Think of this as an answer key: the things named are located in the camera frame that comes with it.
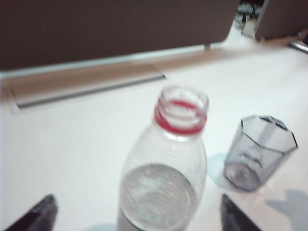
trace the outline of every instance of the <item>gray panel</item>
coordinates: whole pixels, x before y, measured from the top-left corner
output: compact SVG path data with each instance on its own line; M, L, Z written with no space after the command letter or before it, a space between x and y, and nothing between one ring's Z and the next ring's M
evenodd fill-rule
M238 0L5 0L2 70L219 42Z
M295 34L308 28L308 0L265 0L255 38Z

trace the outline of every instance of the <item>clear drinking glass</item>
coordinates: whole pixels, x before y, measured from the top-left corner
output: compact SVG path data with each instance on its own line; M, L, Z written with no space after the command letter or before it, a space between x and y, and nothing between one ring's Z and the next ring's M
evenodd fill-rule
M225 160L224 175L233 186L253 191L297 148L294 134L282 121L271 116L245 117Z
M207 97L163 89L153 123L130 151L122 173L118 231L184 230L201 200L206 156L201 132Z

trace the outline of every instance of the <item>dark object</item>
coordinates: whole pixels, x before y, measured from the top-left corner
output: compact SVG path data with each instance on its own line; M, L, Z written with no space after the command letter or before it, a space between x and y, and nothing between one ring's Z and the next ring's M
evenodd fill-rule
M238 0L4 0L0 69L220 42L237 6Z
M223 231L261 231L225 194L221 198L220 215Z
M255 38L295 35L308 27L307 0L265 0L255 26Z
M306 37L303 39L303 43L305 43L308 46L308 33L307 33Z
M57 212L54 196L48 195L5 231L51 231Z

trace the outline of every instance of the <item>dark partition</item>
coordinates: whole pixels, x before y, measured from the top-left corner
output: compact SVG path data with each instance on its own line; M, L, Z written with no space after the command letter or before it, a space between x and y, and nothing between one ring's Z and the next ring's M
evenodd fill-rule
M238 0L3 0L0 69L219 42Z

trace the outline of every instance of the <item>water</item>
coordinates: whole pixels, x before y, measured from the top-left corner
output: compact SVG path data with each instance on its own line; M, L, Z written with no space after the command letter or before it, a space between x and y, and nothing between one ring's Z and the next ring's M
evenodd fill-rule
M137 168L122 182L118 231L184 230L197 204L192 185L174 168L160 164Z
M258 174L243 163L228 163L225 166L225 176L231 184L247 191L253 191L261 185Z

